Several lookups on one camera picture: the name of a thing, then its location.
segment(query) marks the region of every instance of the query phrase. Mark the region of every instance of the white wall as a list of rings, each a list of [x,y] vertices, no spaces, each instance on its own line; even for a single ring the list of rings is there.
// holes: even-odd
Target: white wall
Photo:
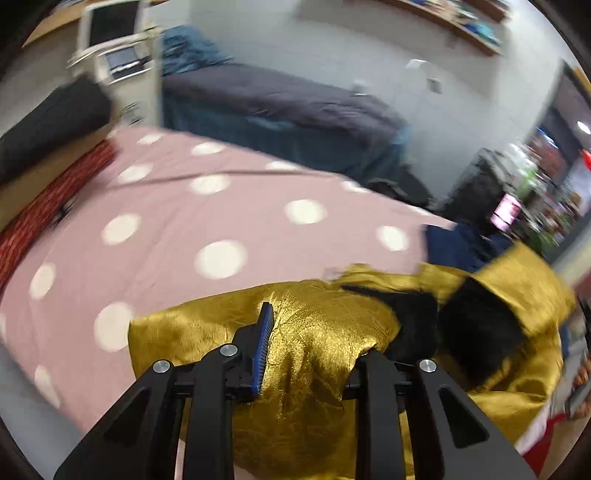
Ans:
[[[504,55],[486,57],[410,13],[371,0],[196,0],[193,24],[237,61],[349,88],[366,80],[413,128],[408,156],[441,197],[480,147],[522,138],[545,108],[560,69],[574,57],[527,0],[497,25]],[[405,70],[411,58],[429,71]],[[426,73],[443,82],[427,90]]]

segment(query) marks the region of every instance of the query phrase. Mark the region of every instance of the blue blanket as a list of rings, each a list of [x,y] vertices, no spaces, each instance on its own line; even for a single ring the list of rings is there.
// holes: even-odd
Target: blue blanket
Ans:
[[[232,57],[220,52],[215,43],[202,36],[194,27],[181,25],[164,30],[163,76],[222,65],[230,60]]]
[[[453,230],[427,225],[427,258],[433,265],[474,273],[503,254],[513,243],[498,233],[481,237],[474,227],[458,223]]]

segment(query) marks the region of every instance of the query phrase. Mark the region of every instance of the desk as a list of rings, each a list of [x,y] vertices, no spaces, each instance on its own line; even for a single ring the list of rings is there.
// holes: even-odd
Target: desk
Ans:
[[[96,3],[100,0],[85,0],[78,4],[70,5],[68,7],[61,7],[58,10],[54,11],[48,17],[45,17],[37,28],[33,30],[33,33],[29,36],[27,41],[24,43],[23,47],[29,45],[29,43],[38,40],[39,38],[47,35],[48,33],[57,30],[65,25],[70,23],[77,22],[82,13],[84,12],[84,8],[86,5]],[[168,0],[151,0],[150,5],[158,5],[167,2]]]

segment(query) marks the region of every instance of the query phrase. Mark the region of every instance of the gold satin fabric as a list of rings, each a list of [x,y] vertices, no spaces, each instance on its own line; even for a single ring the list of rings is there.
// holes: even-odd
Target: gold satin fabric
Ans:
[[[520,352],[469,393],[512,443],[525,432],[560,378],[557,325],[574,305],[573,293],[524,248],[511,248],[472,275],[512,307],[530,335]],[[342,390],[358,356],[371,348],[383,351],[400,326],[386,305],[340,286],[423,289],[444,303],[468,275],[429,264],[423,264],[418,275],[352,265],[333,283],[269,284],[193,300],[133,320],[129,352],[136,376],[161,358],[175,365],[197,361],[230,342],[240,326],[256,322],[262,302],[270,302],[275,326],[262,393],[256,402],[234,408],[234,461],[261,480],[354,478],[355,403],[342,402]],[[527,311],[528,306],[537,313]],[[461,372],[448,355],[440,352],[436,360],[462,384]],[[405,414],[401,430],[411,479],[413,457]]]

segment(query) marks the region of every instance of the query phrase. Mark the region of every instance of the monitor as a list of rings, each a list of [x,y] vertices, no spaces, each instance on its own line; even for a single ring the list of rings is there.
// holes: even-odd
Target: monitor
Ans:
[[[108,0],[88,5],[80,19],[78,51],[109,47],[142,30],[143,0]]]

